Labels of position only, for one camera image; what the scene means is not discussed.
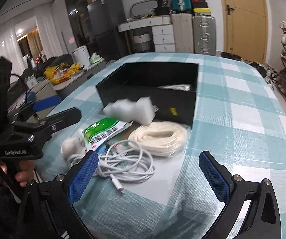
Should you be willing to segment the person's left hand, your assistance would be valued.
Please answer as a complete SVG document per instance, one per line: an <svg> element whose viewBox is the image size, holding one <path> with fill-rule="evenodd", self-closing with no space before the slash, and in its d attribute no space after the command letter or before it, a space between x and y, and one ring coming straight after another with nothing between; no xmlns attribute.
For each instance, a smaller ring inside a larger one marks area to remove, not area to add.
<svg viewBox="0 0 286 239"><path fill-rule="evenodd" d="M24 160L20 161L18 165L20 171L15 175L15 179L21 187L25 187L29 180L34 179L35 164L32 160ZM0 183L5 184L1 176Z"/></svg>

